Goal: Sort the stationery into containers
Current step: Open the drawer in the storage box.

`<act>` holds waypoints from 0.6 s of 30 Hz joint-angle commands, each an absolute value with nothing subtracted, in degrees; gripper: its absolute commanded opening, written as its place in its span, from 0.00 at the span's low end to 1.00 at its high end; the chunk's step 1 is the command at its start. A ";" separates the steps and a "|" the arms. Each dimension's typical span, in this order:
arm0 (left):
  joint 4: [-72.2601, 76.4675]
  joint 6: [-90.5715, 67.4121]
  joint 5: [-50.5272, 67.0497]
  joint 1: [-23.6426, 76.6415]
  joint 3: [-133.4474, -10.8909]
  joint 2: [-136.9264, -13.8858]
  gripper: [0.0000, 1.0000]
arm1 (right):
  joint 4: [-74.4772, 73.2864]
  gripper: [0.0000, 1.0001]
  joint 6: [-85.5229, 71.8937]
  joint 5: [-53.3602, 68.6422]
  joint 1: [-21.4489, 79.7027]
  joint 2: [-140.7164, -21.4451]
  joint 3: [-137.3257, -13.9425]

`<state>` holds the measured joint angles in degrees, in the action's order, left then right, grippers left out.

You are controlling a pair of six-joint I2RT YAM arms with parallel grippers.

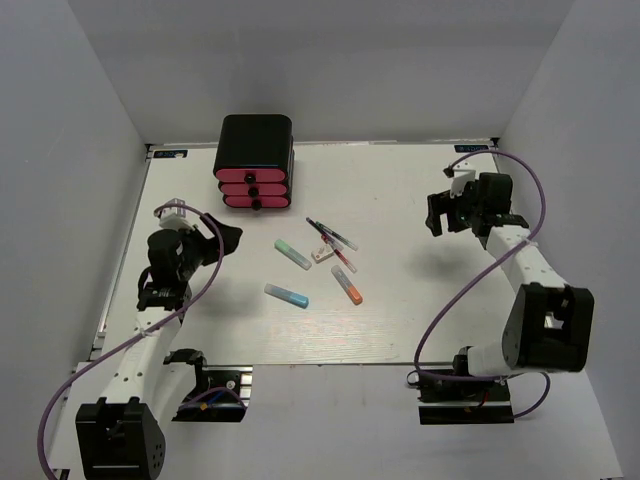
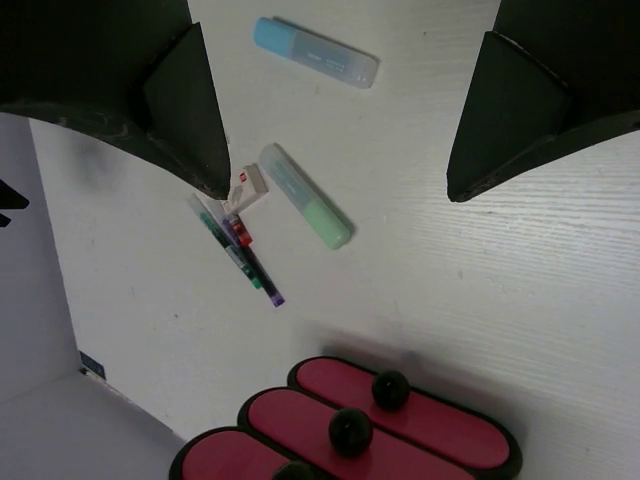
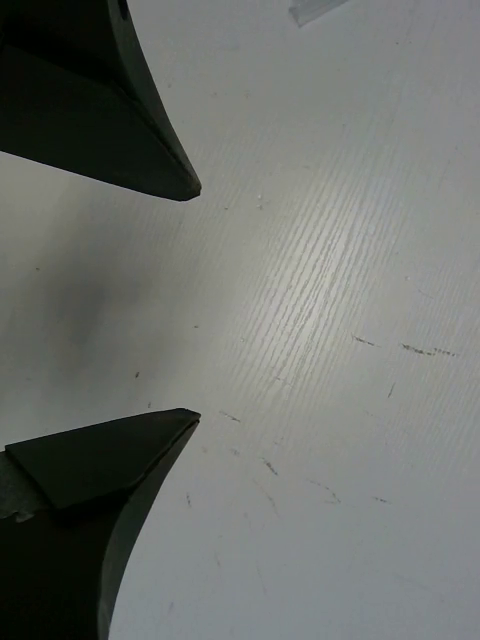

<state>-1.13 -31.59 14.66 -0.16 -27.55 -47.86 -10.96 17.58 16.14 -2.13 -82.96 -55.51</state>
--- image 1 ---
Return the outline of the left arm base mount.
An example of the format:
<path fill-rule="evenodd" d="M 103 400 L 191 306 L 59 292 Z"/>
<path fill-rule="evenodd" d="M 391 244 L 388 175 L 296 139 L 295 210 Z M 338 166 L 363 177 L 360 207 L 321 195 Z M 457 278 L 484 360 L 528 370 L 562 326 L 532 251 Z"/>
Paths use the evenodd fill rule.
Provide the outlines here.
<path fill-rule="evenodd" d="M 194 380 L 173 422 L 239 423 L 251 396 L 253 367 L 209 364 L 201 351 L 180 349 L 170 352 L 165 365 L 188 365 L 187 377 Z"/>

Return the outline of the pink drawer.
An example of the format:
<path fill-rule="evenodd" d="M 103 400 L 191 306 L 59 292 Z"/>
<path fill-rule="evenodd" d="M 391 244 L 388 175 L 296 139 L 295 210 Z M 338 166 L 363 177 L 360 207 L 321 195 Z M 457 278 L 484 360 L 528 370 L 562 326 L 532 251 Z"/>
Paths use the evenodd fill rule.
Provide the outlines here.
<path fill-rule="evenodd" d="M 220 183 L 219 190 L 228 196 L 282 196 L 288 193 L 288 186 L 284 183 Z"/>
<path fill-rule="evenodd" d="M 287 178 L 287 173 L 272 168 L 223 168 L 214 176 L 223 183 L 279 183 Z"/>
<path fill-rule="evenodd" d="M 288 208 L 291 200 L 287 195 L 258 197 L 224 195 L 223 202 L 230 208 L 252 209 L 257 211 L 261 209 Z"/>

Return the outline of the green pen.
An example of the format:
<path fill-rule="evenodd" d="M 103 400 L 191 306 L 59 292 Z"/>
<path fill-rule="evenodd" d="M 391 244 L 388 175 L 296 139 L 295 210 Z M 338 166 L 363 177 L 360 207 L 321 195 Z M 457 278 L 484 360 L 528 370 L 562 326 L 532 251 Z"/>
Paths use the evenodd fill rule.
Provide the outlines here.
<path fill-rule="evenodd" d="M 335 240 L 339 241 L 340 243 L 342 243 L 343 245 L 347 246 L 348 248 L 350 248 L 353 251 L 357 251 L 358 250 L 358 246 L 356 244 L 354 244 L 353 242 L 351 242 L 350 240 L 346 239 L 345 237 L 343 237 L 342 235 L 338 234 L 337 232 L 335 232 L 334 230 L 330 229 L 329 227 L 316 222 L 321 228 L 323 228 L 327 233 L 329 233 Z"/>

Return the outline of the pink top drawer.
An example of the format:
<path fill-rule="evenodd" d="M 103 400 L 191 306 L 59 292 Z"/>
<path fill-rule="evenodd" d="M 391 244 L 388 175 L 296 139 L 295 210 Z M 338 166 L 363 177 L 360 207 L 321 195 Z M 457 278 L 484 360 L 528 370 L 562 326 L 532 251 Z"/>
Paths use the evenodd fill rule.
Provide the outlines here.
<path fill-rule="evenodd" d="M 287 178 L 287 173 L 272 168 L 223 168 L 214 176 L 223 183 L 279 183 Z"/>

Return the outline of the blue highlighter marker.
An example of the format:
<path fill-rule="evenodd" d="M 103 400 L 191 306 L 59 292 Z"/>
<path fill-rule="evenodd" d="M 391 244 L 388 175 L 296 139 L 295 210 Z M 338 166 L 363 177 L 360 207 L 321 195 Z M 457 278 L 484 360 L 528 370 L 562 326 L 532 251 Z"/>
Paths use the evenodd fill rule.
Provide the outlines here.
<path fill-rule="evenodd" d="M 299 308 L 306 309 L 309 305 L 308 297 L 270 283 L 265 285 L 264 293 Z"/>

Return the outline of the orange highlighter marker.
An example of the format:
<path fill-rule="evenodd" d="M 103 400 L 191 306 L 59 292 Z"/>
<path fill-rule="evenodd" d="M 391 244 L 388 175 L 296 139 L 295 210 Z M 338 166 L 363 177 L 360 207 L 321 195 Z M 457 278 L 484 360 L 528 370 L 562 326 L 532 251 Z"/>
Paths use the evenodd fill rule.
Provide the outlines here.
<path fill-rule="evenodd" d="M 341 288 L 344 290 L 346 295 L 352 301 L 354 305 L 360 305 L 363 302 L 362 295 L 357 290 L 357 288 L 353 285 L 348 276 L 344 273 L 342 268 L 338 265 L 335 265 L 331 268 L 331 273 L 339 283 Z"/>

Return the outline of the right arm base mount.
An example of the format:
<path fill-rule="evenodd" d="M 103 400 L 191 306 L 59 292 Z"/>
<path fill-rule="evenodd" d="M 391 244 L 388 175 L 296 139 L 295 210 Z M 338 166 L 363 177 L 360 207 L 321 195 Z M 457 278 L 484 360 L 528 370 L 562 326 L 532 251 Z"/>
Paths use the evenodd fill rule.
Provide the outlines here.
<path fill-rule="evenodd" d="M 425 426 L 497 425 L 514 422 L 511 396 L 505 383 L 452 382 L 420 376 L 415 370 L 407 386 L 419 394 L 419 422 Z"/>

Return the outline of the green highlighter marker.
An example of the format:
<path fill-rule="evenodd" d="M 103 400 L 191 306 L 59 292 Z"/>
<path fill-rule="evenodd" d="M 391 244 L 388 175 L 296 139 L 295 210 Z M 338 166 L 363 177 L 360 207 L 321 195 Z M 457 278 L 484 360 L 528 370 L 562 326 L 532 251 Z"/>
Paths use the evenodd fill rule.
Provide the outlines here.
<path fill-rule="evenodd" d="M 274 248 L 304 270 L 311 268 L 311 262 L 282 239 L 274 242 Z"/>

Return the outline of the red pen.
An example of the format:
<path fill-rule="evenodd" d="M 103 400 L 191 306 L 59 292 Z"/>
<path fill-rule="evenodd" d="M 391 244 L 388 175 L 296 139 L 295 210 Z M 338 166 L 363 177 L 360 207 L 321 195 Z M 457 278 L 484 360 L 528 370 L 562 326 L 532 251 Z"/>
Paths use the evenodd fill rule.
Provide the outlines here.
<path fill-rule="evenodd" d="M 347 257 L 341 253 L 341 250 L 338 248 L 337 244 L 326 234 L 321 235 L 322 240 L 328 245 L 328 247 L 333 251 L 333 253 L 340 259 L 340 261 L 352 272 L 356 273 L 356 267 L 347 259 Z"/>

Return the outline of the white eraser block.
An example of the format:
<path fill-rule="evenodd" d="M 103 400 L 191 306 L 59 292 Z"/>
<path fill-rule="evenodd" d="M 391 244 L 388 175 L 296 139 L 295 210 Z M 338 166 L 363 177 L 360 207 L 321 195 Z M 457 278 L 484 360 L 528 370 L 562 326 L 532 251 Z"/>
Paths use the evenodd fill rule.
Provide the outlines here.
<path fill-rule="evenodd" d="M 311 251 L 311 257 L 316 264 L 319 264 L 334 255 L 333 249 L 329 245 L 324 245 Z"/>

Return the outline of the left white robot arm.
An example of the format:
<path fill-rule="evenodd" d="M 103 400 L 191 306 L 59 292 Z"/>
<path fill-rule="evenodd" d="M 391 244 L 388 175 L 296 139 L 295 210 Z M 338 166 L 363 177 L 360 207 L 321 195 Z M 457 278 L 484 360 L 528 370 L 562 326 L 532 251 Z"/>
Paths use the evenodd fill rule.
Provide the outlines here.
<path fill-rule="evenodd" d="M 191 277 L 232 254 L 242 230 L 210 214 L 200 219 L 210 237 L 179 209 L 166 209 L 159 215 L 159 230 L 147 239 L 148 266 L 138 280 L 133 341 L 99 399 L 81 405 L 75 418 L 88 479 L 158 478 L 166 453 L 164 428 L 187 397 L 199 399 L 210 390 L 203 354 L 170 346 L 192 298 Z"/>

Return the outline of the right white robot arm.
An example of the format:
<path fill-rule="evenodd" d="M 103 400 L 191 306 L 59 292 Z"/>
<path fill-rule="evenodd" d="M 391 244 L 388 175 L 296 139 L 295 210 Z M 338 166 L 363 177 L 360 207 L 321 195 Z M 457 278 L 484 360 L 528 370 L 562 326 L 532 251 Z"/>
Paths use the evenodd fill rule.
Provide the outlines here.
<path fill-rule="evenodd" d="M 592 293 L 557 274 L 531 239 L 528 222 L 512 213 L 510 176 L 472 170 L 449 175 L 450 189 L 427 198 L 427 227 L 435 236 L 471 230 L 515 293 L 500 338 L 464 347 L 454 357 L 453 390 L 472 399 L 490 378 L 581 371 L 590 341 Z"/>

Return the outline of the pink bottom drawer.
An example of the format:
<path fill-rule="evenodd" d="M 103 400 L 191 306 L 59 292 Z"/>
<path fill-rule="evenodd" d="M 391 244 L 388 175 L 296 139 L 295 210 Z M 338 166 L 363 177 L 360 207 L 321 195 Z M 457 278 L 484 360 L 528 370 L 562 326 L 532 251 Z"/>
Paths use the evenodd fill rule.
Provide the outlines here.
<path fill-rule="evenodd" d="M 223 202 L 230 208 L 252 209 L 257 211 L 261 209 L 288 208 L 291 200 L 287 195 L 258 197 L 224 195 Z"/>

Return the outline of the purple pen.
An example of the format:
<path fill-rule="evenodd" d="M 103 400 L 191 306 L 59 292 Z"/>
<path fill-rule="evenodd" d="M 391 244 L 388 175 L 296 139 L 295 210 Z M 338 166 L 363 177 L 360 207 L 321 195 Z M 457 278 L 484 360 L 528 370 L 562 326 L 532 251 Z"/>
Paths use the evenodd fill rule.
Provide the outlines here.
<path fill-rule="evenodd" d="M 315 221 L 311 218 L 306 217 L 305 220 L 320 233 L 321 237 L 328 242 L 328 244 L 333 248 L 341 251 L 343 249 L 342 245 L 339 244 L 329 233 L 327 233 L 323 228 L 321 228 Z"/>

